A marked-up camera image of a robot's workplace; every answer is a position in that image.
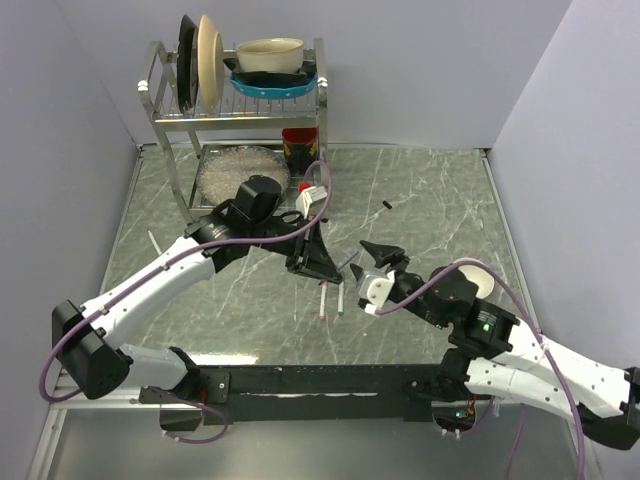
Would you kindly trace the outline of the green white marker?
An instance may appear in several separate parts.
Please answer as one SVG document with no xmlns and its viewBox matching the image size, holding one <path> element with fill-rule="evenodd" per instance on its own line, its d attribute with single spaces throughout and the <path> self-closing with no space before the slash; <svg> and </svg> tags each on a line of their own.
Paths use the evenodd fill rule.
<svg viewBox="0 0 640 480">
<path fill-rule="evenodd" d="M 337 315 L 343 316 L 345 312 L 345 283 L 341 282 L 338 286 L 338 302 Z"/>
</svg>

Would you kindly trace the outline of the black plate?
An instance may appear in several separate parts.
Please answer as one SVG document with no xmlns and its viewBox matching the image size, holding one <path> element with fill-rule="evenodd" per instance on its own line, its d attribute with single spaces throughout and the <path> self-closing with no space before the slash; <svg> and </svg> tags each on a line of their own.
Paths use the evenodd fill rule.
<svg viewBox="0 0 640 480">
<path fill-rule="evenodd" d="M 199 86 L 197 40 L 197 25 L 188 15 L 183 15 L 176 61 L 178 107 L 182 113 L 196 104 Z"/>
</svg>

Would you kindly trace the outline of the black dish under bowl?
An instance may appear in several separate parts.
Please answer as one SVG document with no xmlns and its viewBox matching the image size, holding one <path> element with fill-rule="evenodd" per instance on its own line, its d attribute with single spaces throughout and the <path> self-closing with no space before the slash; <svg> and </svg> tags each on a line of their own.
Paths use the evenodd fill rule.
<svg viewBox="0 0 640 480">
<path fill-rule="evenodd" d="M 317 73 L 316 63 L 304 60 L 294 73 L 267 71 L 245 72 L 236 58 L 225 58 L 224 65 L 231 72 L 231 78 L 241 84 L 260 88 L 288 88 L 307 85 Z"/>
</svg>

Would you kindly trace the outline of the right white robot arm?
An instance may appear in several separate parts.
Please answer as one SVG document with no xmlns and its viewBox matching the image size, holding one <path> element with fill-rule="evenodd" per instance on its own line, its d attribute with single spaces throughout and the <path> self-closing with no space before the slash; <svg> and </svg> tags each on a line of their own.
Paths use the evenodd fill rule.
<svg viewBox="0 0 640 480">
<path fill-rule="evenodd" d="M 459 261 L 428 279 L 408 271 L 398 246 L 362 241 L 375 267 L 352 265 L 359 306 L 374 316 L 405 309 L 449 331 L 441 363 L 414 395 L 454 402 L 499 397 L 572 420 L 590 440 L 621 451 L 639 440 L 639 370 L 606 366 L 547 338 L 523 317 L 479 296 Z"/>
</svg>

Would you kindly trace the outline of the speckled glass plate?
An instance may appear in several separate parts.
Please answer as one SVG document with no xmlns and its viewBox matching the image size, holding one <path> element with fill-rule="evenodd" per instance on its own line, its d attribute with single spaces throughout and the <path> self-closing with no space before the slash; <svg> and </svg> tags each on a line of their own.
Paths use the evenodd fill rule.
<svg viewBox="0 0 640 480">
<path fill-rule="evenodd" d="M 196 175 L 197 188 L 206 205 L 234 198 L 240 185 L 252 176 L 275 180 L 284 192 L 291 179 L 282 155 L 256 145 L 233 146 L 206 153 Z"/>
</svg>

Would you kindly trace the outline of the beige plate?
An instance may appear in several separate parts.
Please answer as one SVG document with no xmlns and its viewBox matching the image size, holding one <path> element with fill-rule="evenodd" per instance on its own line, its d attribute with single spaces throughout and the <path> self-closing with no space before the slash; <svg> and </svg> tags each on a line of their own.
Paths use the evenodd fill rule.
<svg viewBox="0 0 640 480">
<path fill-rule="evenodd" d="M 225 65 L 221 34 L 207 15 L 203 15 L 199 23 L 197 56 L 202 111 L 209 115 L 223 96 Z"/>
</svg>

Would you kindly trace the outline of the white red small bowl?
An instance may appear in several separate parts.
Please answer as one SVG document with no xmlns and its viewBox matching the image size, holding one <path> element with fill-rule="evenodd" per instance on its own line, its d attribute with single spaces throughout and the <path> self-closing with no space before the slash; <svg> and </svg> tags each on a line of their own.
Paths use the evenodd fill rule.
<svg viewBox="0 0 640 480">
<path fill-rule="evenodd" d="M 480 267 L 480 264 L 484 263 L 478 259 L 470 257 L 462 257 L 455 260 L 455 263 L 473 261 L 476 264 L 465 264 L 458 267 L 458 270 L 465 276 L 465 278 L 474 283 L 477 287 L 476 297 L 478 299 L 487 299 L 494 291 L 495 280 L 494 278 Z"/>
</svg>

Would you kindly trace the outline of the red white marker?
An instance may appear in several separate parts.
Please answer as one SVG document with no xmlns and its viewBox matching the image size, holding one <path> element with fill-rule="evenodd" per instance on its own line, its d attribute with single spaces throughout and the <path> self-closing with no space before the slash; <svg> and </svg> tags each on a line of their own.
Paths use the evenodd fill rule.
<svg viewBox="0 0 640 480">
<path fill-rule="evenodd" d="M 326 321 L 327 317 L 327 294 L 328 294 L 328 282 L 321 282 L 321 295 L 319 304 L 319 319 L 320 321 Z"/>
</svg>

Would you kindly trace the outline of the steel dish rack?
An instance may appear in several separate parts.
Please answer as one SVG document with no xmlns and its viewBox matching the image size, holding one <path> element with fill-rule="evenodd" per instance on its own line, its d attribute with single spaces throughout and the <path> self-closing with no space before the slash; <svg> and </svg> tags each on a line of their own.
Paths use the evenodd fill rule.
<svg viewBox="0 0 640 480">
<path fill-rule="evenodd" d="M 173 198 L 185 220 L 203 213 L 209 205 L 194 185 L 182 187 L 173 150 L 177 143 L 190 142 L 199 159 L 227 146 L 261 145 L 280 151 L 283 129 L 315 127 L 319 153 L 327 156 L 329 81 L 324 39 L 315 38 L 304 58 L 316 64 L 317 79 L 301 97 L 252 98 L 236 91 L 225 79 L 223 95 L 211 112 L 198 101 L 183 113 L 177 98 L 177 53 L 160 41 L 149 43 L 137 91 L 165 155 Z"/>
</svg>

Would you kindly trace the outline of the blue dotted dish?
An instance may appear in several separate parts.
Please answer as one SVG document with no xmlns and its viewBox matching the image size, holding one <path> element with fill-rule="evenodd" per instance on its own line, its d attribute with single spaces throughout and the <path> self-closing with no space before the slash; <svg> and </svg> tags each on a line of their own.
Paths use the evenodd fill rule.
<svg viewBox="0 0 640 480">
<path fill-rule="evenodd" d="M 318 75 L 314 75 L 304 84 L 288 87 L 256 87 L 241 82 L 235 75 L 230 77 L 234 89 L 243 95 L 257 99 L 287 100 L 302 97 L 310 93 L 316 85 Z"/>
</svg>

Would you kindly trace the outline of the black tipped white marker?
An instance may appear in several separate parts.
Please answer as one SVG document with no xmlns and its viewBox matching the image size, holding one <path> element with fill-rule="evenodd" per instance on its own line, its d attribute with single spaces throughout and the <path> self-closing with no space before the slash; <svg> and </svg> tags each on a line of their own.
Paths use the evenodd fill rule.
<svg viewBox="0 0 640 480">
<path fill-rule="evenodd" d="M 157 241 L 155 239 L 155 236 L 154 236 L 153 232 L 150 229 L 147 229 L 147 235 L 148 235 L 148 238 L 149 238 L 149 240 L 150 240 L 150 242 L 152 244 L 152 247 L 153 247 L 154 251 L 156 252 L 156 254 L 158 256 L 162 255 L 162 249 L 159 246 L 159 244 L 157 243 Z"/>
</svg>

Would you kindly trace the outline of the purple pen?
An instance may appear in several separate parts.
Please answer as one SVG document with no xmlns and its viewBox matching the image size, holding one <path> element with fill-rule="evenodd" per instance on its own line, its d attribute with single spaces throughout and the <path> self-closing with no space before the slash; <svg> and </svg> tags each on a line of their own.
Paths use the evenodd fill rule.
<svg viewBox="0 0 640 480">
<path fill-rule="evenodd" d="M 352 249 L 341 261 L 339 261 L 336 265 L 338 271 L 342 270 L 346 265 L 348 265 L 359 253 L 358 249 Z"/>
</svg>

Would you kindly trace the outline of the red black cup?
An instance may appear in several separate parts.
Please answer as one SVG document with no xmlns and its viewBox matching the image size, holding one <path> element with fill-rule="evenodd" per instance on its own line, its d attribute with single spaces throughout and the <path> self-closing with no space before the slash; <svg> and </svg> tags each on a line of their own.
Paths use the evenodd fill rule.
<svg viewBox="0 0 640 480">
<path fill-rule="evenodd" d="M 282 130 L 283 155 L 292 175 L 301 175 L 319 158 L 318 129 L 285 128 Z"/>
</svg>

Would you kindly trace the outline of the cream bowl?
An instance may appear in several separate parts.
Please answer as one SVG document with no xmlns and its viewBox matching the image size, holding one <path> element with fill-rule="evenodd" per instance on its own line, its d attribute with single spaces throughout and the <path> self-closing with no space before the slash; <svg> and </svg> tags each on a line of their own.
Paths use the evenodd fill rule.
<svg viewBox="0 0 640 480">
<path fill-rule="evenodd" d="M 296 73 L 303 65 L 304 41 L 268 38 L 242 43 L 236 55 L 244 72 Z"/>
</svg>

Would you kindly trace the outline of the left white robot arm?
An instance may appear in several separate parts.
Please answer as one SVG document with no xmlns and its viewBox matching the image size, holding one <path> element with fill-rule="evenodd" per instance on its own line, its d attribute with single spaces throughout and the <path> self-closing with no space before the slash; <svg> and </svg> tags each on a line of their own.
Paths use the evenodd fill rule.
<svg viewBox="0 0 640 480">
<path fill-rule="evenodd" d="M 124 385 L 159 387 L 179 402 L 191 399 L 199 378 L 189 356 L 176 347 L 131 345 L 131 335 L 155 310 L 253 246 L 283 256 L 292 274 L 340 283 L 320 230 L 331 193 L 310 185 L 299 193 L 295 210 L 278 214 L 280 184 L 250 177 L 233 198 L 190 223 L 164 253 L 120 285 L 82 306 L 59 303 L 52 311 L 52 358 L 91 400 Z"/>
</svg>

